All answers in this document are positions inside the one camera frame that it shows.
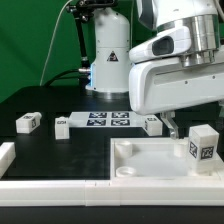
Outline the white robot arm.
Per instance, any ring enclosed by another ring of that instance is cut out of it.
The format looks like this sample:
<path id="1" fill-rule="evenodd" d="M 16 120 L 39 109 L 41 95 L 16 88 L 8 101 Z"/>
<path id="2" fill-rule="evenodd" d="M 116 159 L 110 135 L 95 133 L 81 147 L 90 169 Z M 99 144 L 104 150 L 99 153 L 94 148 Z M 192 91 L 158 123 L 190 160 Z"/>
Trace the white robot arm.
<path id="1" fill-rule="evenodd" d="M 126 94 L 141 115 L 159 113 L 178 136 L 176 109 L 224 100 L 224 45 L 218 0 L 136 0 L 139 21 L 156 36 L 132 48 L 128 20 L 111 8 L 94 13 L 96 59 L 86 90 Z"/>

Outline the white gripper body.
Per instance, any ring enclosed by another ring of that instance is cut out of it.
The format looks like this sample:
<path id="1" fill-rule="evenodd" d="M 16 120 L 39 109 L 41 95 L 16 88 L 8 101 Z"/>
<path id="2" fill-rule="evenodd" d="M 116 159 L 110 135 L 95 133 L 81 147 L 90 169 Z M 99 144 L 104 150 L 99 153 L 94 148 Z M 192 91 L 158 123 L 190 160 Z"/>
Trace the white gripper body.
<path id="1" fill-rule="evenodd" d="M 179 25 L 133 48 L 129 97 L 147 115 L 224 99 L 224 46 L 212 26 Z"/>

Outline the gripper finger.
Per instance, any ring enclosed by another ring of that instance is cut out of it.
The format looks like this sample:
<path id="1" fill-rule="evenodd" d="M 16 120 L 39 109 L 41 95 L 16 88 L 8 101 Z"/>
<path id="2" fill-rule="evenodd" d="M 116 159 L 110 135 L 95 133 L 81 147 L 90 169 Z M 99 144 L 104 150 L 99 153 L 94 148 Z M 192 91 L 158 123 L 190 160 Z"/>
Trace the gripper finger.
<path id="1" fill-rule="evenodd" d="M 160 114 L 160 117 L 164 124 L 168 127 L 170 132 L 171 139 L 178 139 L 179 138 L 179 131 L 178 126 L 174 121 L 175 112 L 174 111 L 166 111 Z"/>

